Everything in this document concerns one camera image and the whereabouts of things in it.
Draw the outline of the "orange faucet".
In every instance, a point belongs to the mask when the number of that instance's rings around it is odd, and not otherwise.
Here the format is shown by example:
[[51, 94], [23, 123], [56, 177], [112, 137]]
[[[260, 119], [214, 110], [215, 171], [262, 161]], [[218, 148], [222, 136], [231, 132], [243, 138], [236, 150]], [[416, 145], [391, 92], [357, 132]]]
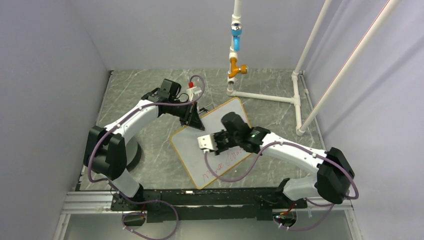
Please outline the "orange faucet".
[[237, 58], [236, 57], [231, 57], [229, 59], [229, 62], [230, 62], [230, 68], [229, 68], [229, 73], [228, 73], [229, 79], [235, 78], [237, 74], [245, 75], [245, 74], [248, 73], [249, 68], [246, 64], [242, 64], [240, 66], [237, 66]]

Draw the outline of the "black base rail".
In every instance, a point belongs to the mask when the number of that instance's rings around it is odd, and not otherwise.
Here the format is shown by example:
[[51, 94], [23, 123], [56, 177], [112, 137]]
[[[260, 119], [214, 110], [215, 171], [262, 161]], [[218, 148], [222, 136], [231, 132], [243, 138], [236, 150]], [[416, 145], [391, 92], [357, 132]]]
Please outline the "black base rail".
[[145, 189], [143, 198], [130, 203], [113, 194], [113, 212], [146, 213], [148, 223], [162, 223], [179, 218], [188, 220], [255, 219], [271, 221], [278, 211], [295, 213], [305, 209], [303, 199], [286, 199], [276, 187], [209, 188], [209, 189]]

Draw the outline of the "aluminium frame rail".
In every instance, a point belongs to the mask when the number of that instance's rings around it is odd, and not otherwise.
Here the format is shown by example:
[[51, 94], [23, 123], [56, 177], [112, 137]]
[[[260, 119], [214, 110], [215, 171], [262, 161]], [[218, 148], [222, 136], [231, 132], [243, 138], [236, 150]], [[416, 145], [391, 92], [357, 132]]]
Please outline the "aluminium frame rail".
[[246, 199], [240, 199], [236, 201], [230, 201], [229, 198], [225, 197], [222, 202], [212, 203], [211, 200], [207, 200], [206, 193], [200, 193], [198, 191], [183, 190], [183, 191], [171, 191], [171, 190], [148, 190], [146, 198], [152, 200], [150, 203], [143, 203], [137, 205], [135, 209], [131, 209], [129, 206], [119, 201], [117, 197], [114, 197], [114, 191], [73, 191], [68, 192], [64, 200], [62, 207], [63, 214], [105, 214], [105, 213], [129, 213], [131, 211], [139, 212], [141, 210], [158, 211], [161, 207], [155, 200], [159, 197], [163, 201], [173, 205], [175, 208], [188, 208], [198, 209], [201, 207], [210, 208], [241, 208], [246, 206], [256, 206], [262, 209], [271, 209], [273, 212], [285, 212], [289, 208], [287, 206], [271, 206], [270, 203], [259, 203], [253, 197]]

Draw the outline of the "blue pipe valve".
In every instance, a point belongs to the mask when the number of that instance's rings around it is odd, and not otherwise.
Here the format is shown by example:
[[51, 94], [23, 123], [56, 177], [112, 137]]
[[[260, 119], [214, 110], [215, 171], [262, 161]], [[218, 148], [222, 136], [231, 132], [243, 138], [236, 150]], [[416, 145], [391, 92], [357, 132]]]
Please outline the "blue pipe valve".
[[232, 35], [232, 49], [235, 52], [240, 50], [240, 38], [243, 32], [243, 27], [240, 22], [234, 21], [231, 23], [230, 32]]

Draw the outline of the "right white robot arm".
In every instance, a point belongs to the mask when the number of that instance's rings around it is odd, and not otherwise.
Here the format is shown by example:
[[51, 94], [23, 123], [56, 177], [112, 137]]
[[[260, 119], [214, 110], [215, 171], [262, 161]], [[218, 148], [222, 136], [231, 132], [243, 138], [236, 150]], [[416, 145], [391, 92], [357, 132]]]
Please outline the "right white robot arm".
[[335, 205], [359, 197], [354, 184], [355, 173], [338, 148], [323, 150], [294, 143], [269, 129], [250, 127], [235, 112], [225, 114], [221, 123], [223, 130], [198, 138], [204, 153], [219, 155], [240, 147], [247, 153], [277, 158], [308, 172], [306, 177], [281, 181], [275, 190], [275, 200], [280, 207], [287, 208], [295, 201], [314, 197]]

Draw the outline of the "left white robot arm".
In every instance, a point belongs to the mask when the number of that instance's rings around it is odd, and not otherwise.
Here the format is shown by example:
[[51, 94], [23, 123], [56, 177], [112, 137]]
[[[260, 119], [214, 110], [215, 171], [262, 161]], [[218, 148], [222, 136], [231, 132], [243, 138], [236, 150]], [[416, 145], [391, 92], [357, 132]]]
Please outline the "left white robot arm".
[[188, 80], [187, 100], [180, 99], [182, 86], [179, 83], [164, 79], [160, 87], [143, 95], [118, 120], [105, 127], [92, 127], [83, 159], [88, 180], [91, 183], [107, 181], [124, 197], [123, 202], [129, 209], [139, 209], [144, 203], [144, 188], [127, 169], [127, 144], [143, 127], [165, 114], [179, 118], [182, 126], [205, 130], [198, 113], [198, 101], [204, 94], [206, 83], [200, 75], [197, 78], [200, 87], [194, 85], [192, 77]]

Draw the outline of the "yellow framed whiteboard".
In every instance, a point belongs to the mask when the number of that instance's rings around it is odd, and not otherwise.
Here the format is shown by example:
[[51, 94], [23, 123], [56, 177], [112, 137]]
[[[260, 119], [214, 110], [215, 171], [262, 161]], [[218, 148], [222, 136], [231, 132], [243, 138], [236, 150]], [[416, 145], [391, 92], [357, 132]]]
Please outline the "yellow framed whiteboard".
[[207, 159], [211, 170], [205, 164], [204, 153], [199, 148], [198, 138], [224, 130], [221, 118], [230, 112], [235, 112], [245, 123], [250, 123], [242, 101], [238, 97], [233, 97], [200, 117], [205, 130], [185, 126], [170, 137], [171, 145], [198, 190], [217, 179], [211, 171], [222, 176], [251, 155], [241, 147], [235, 146], [219, 155], [208, 153]]

